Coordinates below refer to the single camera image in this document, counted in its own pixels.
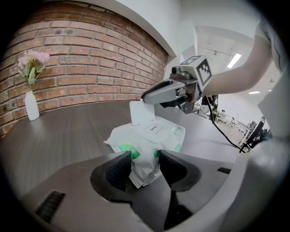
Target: black cable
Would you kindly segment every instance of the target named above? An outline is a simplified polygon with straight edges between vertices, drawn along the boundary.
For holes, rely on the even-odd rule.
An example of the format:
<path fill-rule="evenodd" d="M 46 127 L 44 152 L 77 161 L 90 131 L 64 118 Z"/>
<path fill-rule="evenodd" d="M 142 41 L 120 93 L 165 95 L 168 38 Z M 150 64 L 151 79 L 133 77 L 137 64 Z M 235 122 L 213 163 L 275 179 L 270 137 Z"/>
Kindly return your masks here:
<path fill-rule="evenodd" d="M 223 133 L 223 131 L 221 129 L 219 129 L 219 127 L 215 124 L 214 122 L 214 119 L 213 119 L 213 111 L 210 107 L 210 103 L 209 103 L 209 100 L 208 100 L 208 97 L 207 96 L 203 96 L 205 98 L 205 100 L 207 101 L 207 105 L 209 107 L 209 111 L 210 111 L 210 115 L 212 117 L 211 121 L 213 123 L 213 125 L 218 129 L 219 132 L 221 132 L 221 134 L 227 139 L 227 141 L 233 145 L 234 147 L 238 148 L 240 150 L 240 152 L 242 151 L 243 153 L 245 153 L 245 151 L 243 151 L 239 146 L 235 145 L 234 143 L 232 143 L 232 141 L 229 140 L 229 138 L 225 135 L 225 133 Z"/>

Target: floor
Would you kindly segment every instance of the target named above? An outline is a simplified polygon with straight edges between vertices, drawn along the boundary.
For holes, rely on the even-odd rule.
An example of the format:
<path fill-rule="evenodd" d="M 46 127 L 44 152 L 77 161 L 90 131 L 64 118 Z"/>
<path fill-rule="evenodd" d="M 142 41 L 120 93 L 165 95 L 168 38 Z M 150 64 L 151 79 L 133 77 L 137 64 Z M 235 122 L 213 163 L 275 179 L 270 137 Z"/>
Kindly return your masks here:
<path fill-rule="evenodd" d="M 238 131 L 237 129 L 234 131 L 233 127 L 226 126 L 225 123 L 222 121 L 216 122 L 216 125 L 225 133 L 225 135 L 237 146 L 240 146 L 239 143 L 242 140 L 244 133 L 241 131 Z"/>

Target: pink flower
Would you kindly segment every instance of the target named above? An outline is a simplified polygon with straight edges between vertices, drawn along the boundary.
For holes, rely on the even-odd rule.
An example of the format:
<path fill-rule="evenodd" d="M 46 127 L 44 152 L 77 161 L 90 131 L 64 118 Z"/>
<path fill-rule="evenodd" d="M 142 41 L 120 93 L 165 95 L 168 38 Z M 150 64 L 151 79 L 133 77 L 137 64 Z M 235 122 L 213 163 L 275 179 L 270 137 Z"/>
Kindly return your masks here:
<path fill-rule="evenodd" d="M 36 59 L 41 63 L 45 63 L 49 59 L 49 54 L 48 53 L 38 53 L 36 55 Z"/>
<path fill-rule="evenodd" d="M 18 66 L 21 68 L 21 69 L 24 69 L 24 65 L 28 64 L 28 57 L 27 56 L 24 56 L 24 57 L 21 57 L 18 59 Z"/>

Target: robotic arm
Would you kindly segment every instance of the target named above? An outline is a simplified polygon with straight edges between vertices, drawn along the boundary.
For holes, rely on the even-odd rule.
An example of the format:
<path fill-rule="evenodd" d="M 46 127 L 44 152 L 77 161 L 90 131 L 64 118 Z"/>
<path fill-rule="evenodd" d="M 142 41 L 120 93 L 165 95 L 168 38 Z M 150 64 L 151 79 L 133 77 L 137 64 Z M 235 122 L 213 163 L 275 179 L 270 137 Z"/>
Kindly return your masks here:
<path fill-rule="evenodd" d="M 193 112 L 203 90 L 212 78 L 205 56 L 192 56 L 171 69 L 169 79 L 163 80 L 145 91 L 144 103 L 161 104 L 165 107 L 178 106 L 185 114 Z"/>

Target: ceiling light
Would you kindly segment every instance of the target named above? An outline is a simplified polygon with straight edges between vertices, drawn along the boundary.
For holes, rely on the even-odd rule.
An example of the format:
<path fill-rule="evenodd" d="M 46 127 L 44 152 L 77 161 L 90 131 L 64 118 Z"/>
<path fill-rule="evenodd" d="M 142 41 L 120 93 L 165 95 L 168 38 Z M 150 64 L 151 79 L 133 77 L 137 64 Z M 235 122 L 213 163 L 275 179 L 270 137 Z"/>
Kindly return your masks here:
<path fill-rule="evenodd" d="M 235 63 L 239 60 L 239 58 L 241 58 L 242 55 L 236 53 L 236 55 L 234 56 L 234 58 L 232 59 L 232 61 L 228 64 L 228 68 L 232 68 Z"/>
<path fill-rule="evenodd" d="M 260 92 L 259 91 L 249 92 L 249 94 L 256 94 L 256 93 L 260 93 Z"/>

